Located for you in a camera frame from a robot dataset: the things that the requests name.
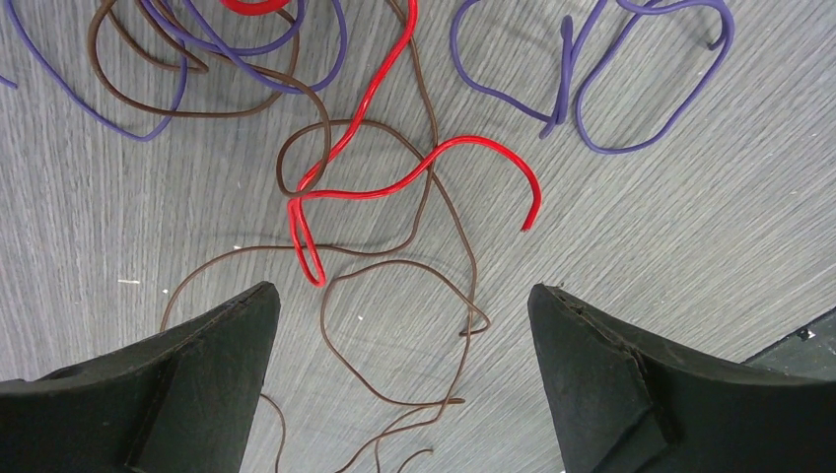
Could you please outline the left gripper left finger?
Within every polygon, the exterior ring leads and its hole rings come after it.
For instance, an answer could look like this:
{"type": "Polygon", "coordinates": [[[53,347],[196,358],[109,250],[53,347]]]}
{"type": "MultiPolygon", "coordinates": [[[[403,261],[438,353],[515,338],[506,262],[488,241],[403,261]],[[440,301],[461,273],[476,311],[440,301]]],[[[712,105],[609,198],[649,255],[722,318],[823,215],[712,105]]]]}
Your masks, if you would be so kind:
{"type": "Polygon", "coordinates": [[[259,283],[185,323],[1,384],[5,472],[237,472],[280,315],[259,283]]]}

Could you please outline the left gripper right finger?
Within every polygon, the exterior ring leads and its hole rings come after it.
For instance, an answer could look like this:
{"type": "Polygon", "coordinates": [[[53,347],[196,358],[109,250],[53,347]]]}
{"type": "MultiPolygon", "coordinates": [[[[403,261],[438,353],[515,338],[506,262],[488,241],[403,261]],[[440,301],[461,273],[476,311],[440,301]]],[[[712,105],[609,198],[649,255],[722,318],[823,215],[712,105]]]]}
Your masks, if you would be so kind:
{"type": "Polygon", "coordinates": [[[527,312],[567,472],[831,472],[835,380],[727,361],[556,287],[527,312]]]}

